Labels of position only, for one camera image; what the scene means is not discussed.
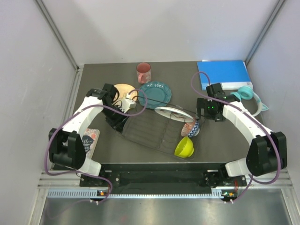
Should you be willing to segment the pink mug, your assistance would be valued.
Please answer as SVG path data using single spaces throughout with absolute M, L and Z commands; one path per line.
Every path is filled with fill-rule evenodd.
M 139 63 L 136 66 L 137 79 L 140 84 L 145 84 L 151 81 L 151 66 L 147 62 Z

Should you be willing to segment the lime green bowl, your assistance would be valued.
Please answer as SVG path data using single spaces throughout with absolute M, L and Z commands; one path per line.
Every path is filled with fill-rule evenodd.
M 192 140 L 188 136 L 185 136 L 178 143 L 174 155 L 181 158 L 188 158 L 193 155 L 194 150 L 195 149 Z

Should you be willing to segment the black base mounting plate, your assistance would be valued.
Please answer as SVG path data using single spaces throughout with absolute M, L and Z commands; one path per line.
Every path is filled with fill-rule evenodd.
M 195 184 L 201 187 L 244 187 L 243 176 L 222 180 L 217 172 L 207 171 L 102 171 L 101 177 L 111 181 L 115 187 L 129 184 Z

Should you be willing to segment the teal cat-ear headphones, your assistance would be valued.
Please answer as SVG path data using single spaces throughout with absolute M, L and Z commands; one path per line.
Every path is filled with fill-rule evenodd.
M 251 100 L 254 98 L 257 103 L 257 111 L 252 114 L 254 117 L 259 115 L 261 112 L 269 110 L 268 106 L 261 101 L 260 97 L 249 86 L 242 86 L 236 92 L 231 92 L 231 94 L 236 96 L 240 101 L 242 99 Z

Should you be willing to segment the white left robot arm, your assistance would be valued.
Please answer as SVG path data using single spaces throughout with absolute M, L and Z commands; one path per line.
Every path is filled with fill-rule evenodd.
M 89 174 L 96 186 L 106 182 L 106 174 L 101 171 L 101 164 L 86 156 L 82 138 L 95 117 L 103 113 L 105 121 L 117 132 L 122 132 L 128 116 L 125 109 L 114 105 L 115 97 L 120 93 L 112 84 L 105 84 L 102 89 L 91 89 L 74 115 L 59 128 L 49 132 L 47 146 L 50 162 L 76 171 Z

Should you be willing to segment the red blue patterned bowl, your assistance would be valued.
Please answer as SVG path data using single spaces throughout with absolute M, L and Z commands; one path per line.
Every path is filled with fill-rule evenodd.
M 195 137 L 200 132 L 200 124 L 196 118 L 193 118 L 192 122 L 184 123 L 184 126 L 181 130 L 181 136 L 185 137 L 188 136 L 189 138 Z

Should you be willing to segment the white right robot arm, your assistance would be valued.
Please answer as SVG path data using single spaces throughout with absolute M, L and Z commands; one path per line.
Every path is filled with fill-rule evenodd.
M 219 181 L 231 185 L 236 176 L 261 176 L 280 171 L 287 167 L 287 141 L 282 132 L 273 132 L 261 124 L 255 117 L 266 109 L 251 87 L 240 87 L 237 92 L 227 95 L 220 83 L 206 88 L 208 96 L 198 98 L 197 117 L 221 122 L 230 121 L 244 136 L 249 144 L 245 158 L 223 165 Z

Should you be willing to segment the teal scalloped plate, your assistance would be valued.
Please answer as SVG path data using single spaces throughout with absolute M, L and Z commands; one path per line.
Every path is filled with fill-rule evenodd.
M 141 106 L 145 106 L 148 98 L 147 108 L 155 109 L 166 106 L 171 100 L 171 89 L 163 82 L 152 81 L 142 85 L 138 91 L 138 101 Z

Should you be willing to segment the white watermelon plate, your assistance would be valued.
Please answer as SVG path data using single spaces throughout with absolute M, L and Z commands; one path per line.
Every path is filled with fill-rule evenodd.
M 156 113 L 171 120 L 179 121 L 179 122 L 193 122 L 194 118 L 187 114 L 186 112 L 172 108 L 172 107 L 156 107 L 154 109 Z

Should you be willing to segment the Little Women book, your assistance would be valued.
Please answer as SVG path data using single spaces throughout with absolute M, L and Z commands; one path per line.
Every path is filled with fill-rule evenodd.
M 90 129 L 90 128 L 86 129 L 82 137 L 82 143 L 87 158 L 92 158 L 99 136 L 100 136 L 100 131 L 98 129 Z

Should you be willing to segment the blue clip file folder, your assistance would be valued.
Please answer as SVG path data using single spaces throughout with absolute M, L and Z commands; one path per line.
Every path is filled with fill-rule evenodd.
M 220 83 L 224 90 L 237 90 L 242 86 L 253 87 L 245 62 L 242 60 L 215 60 L 197 62 L 198 71 L 205 72 L 209 78 L 200 74 L 201 88 Z

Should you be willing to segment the beige floral plate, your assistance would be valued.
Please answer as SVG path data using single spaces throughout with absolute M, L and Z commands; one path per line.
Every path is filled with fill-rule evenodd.
M 130 93 L 130 99 L 131 100 L 133 100 L 135 102 L 137 101 L 138 92 L 135 89 L 135 87 L 133 87 L 129 84 L 124 84 L 124 83 L 115 84 L 114 87 L 119 92 L 115 95 L 115 98 L 113 100 L 114 103 L 121 100 L 121 99 L 123 99 L 123 97 L 126 97 L 128 93 Z

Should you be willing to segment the black wire dish rack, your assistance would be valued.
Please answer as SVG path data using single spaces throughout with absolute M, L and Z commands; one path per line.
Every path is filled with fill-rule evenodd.
M 140 115 L 128 118 L 120 135 L 128 141 L 180 161 L 191 161 L 194 154 L 186 158 L 175 155 L 175 149 L 183 138 L 181 131 L 184 125 L 184 122 L 166 118 L 152 109 L 145 109 Z

